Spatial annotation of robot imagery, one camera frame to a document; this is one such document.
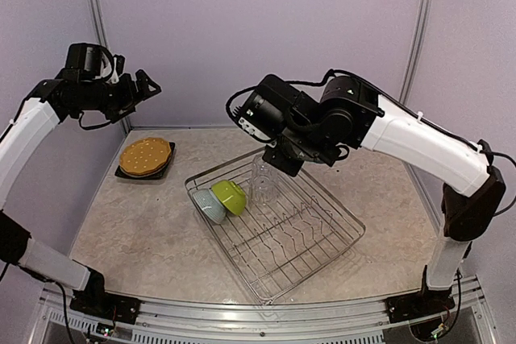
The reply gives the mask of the yellow polka dot plate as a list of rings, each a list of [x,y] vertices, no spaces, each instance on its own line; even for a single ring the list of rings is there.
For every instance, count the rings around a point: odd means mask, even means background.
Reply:
[[[119,157],[119,167],[130,176],[146,176],[162,169],[172,156],[172,148],[162,138],[140,139],[128,145]]]

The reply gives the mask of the black floral square plate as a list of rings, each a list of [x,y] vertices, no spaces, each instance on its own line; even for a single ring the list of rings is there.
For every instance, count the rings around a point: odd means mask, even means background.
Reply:
[[[165,174],[166,174],[166,172],[167,172],[167,170],[169,169],[169,165],[173,161],[173,157],[175,156],[176,144],[174,142],[169,142],[169,146],[170,146],[170,149],[171,149],[171,156],[166,160],[166,163],[164,164],[164,166],[161,167],[160,169],[158,169],[157,171],[155,171],[153,173],[149,173],[149,174],[144,175],[144,176],[133,176],[133,175],[125,173],[122,170],[122,168],[120,166],[118,166],[116,171],[114,172],[114,175],[119,177],[119,178],[127,179],[127,180],[141,180],[141,181],[145,181],[145,180],[161,180],[161,179],[163,179]]]

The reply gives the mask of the blue polka dot plate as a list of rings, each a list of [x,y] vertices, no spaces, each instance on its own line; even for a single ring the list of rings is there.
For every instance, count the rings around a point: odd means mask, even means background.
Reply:
[[[311,162],[316,164],[326,164],[327,158],[324,154],[321,154],[320,152],[307,152],[307,151],[300,151],[298,155],[300,160],[303,160],[305,162]]]

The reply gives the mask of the light teal round plate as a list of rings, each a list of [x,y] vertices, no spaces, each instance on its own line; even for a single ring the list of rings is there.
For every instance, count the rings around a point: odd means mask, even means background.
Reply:
[[[118,169],[116,170],[115,175],[118,176],[118,177],[122,177],[123,176],[124,178],[127,178],[127,179],[137,179],[137,180],[156,180],[156,179],[160,179],[164,175],[164,172],[169,167],[172,159],[173,159],[173,153],[170,154],[170,156],[167,158],[167,160],[166,160],[166,162],[164,163],[163,166],[159,167],[155,171],[152,171],[152,172],[149,172],[149,173],[146,173],[146,174],[143,174],[143,175],[130,174],[130,173],[124,171],[120,166],[118,166]]]

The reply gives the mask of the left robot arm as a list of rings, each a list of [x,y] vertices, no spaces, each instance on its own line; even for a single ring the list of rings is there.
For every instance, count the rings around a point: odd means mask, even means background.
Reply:
[[[77,77],[41,81],[1,136],[1,202],[6,202],[32,154],[66,118],[79,119],[92,110],[102,113],[108,124],[116,123],[160,91],[161,87],[143,70],[134,76],[124,73],[115,83],[102,78]],[[105,315],[113,307],[108,292],[96,284],[88,285],[91,269],[34,240],[28,230],[5,213],[1,215],[1,260],[66,288],[82,291],[82,304],[95,315]]]

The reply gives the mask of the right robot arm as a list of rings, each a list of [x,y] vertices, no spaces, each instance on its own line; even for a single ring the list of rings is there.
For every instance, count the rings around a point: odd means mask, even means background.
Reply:
[[[469,243],[501,212],[506,184],[484,141],[471,142],[404,107],[354,73],[330,70],[315,100],[300,81],[269,74],[245,104],[243,127],[267,147],[265,160],[295,176],[306,162],[334,165],[363,148],[420,168],[443,182],[443,234],[427,265],[413,309],[428,315],[443,303]]]

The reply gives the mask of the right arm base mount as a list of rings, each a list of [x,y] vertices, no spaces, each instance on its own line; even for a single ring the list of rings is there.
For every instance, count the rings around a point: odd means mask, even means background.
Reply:
[[[451,311],[456,303],[452,297],[452,288],[442,291],[428,288],[427,267],[424,267],[421,288],[416,292],[388,297],[385,307],[389,322],[393,324]]]

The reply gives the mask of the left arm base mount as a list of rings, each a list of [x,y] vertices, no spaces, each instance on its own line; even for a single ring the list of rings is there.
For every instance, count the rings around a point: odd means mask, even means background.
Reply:
[[[134,325],[139,314],[141,300],[107,292],[105,278],[100,272],[88,268],[89,279],[83,290],[73,290],[70,308],[105,320]]]

